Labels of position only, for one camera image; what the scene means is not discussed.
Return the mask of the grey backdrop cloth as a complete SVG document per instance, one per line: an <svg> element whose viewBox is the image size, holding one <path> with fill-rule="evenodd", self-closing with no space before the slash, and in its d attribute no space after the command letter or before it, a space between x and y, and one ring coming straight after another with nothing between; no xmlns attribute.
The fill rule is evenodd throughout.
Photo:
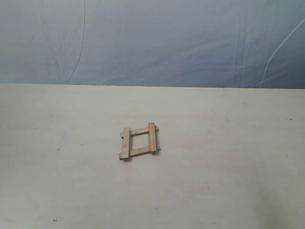
<svg viewBox="0 0 305 229"><path fill-rule="evenodd" d="M3 0L0 81L305 86L302 0Z"/></svg>

